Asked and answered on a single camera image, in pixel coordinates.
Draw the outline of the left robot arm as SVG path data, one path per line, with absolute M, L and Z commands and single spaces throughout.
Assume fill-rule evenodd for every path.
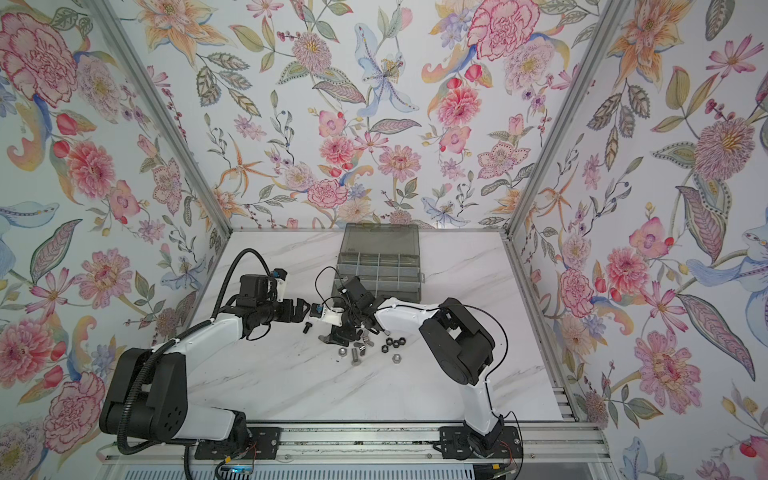
M 194 405 L 188 376 L 215 353 L 246 340 L 253 330 L 274 322 L 301 324 L 311 307 L 303 299 L 281 302 L 236 300 L 151 349 L 131 348 L 118 361 L 99 417 L 99 429 L 115 437 L 123 455 L 161 444 L 213 443 L 226 454 L 240 454 L 254 440 L 246 415 L 237 410 Z

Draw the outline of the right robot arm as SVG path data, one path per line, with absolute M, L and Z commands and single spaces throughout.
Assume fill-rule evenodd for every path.
M 496 343 L 468 305 L 453 297 L 418 304 L 374 296 L 352 277 L 335 299 L 313 304 L 309 315 L 331 325 L 325 343 L 344 347 L 358 341 L 364 331 L 419 334 L 441 370 L 460 386 L 469 434 L 487 444 L 500 436 L 504 419 L 494 411 L 490 386 L 482 376 L 493 363 Z

